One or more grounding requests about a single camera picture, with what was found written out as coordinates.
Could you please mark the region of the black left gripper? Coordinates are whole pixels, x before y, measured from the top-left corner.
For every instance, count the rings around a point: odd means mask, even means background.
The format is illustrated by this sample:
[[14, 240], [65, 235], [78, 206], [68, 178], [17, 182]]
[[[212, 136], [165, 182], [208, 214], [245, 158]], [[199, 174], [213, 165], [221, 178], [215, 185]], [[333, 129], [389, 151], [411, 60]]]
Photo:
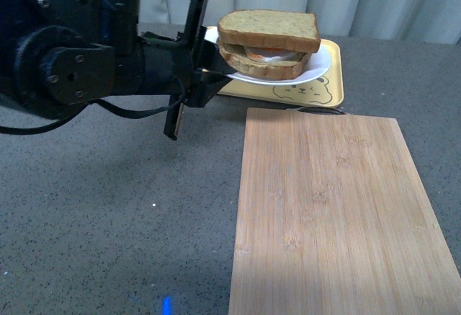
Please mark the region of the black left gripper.
[[140, 94], [170, 96], [164, 134], [175, 141], [185, 106], [204, 107], [230, 80], [229, 66], [202, 25], [207, 0], [191, 0], [184, 30], [176, 39], [143, 37], [145, 77]]

